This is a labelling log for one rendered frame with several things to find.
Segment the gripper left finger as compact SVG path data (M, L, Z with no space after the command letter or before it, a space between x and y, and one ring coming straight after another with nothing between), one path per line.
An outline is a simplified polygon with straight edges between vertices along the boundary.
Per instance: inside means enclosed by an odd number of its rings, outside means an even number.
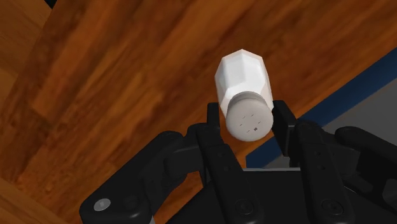
M118 169L79 208L83 224L155 224L154 215L191 172L213 184L226 224L263 224L263 208L220 134L218 104L207 121L164 131Z

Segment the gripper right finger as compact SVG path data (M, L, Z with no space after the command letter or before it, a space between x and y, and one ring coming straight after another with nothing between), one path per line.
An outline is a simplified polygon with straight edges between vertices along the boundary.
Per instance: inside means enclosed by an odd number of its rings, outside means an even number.
M302 174L312 224L397 224L397 146L361 128L334 134L274 101L272 132Z

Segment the white salt shaker grey lid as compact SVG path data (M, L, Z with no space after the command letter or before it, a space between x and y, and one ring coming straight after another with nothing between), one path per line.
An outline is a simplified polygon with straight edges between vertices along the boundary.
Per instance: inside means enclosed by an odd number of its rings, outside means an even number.
M263 58L244 49L228 54L214 80L228 132L245 142L264 138L274 123L274 103Z

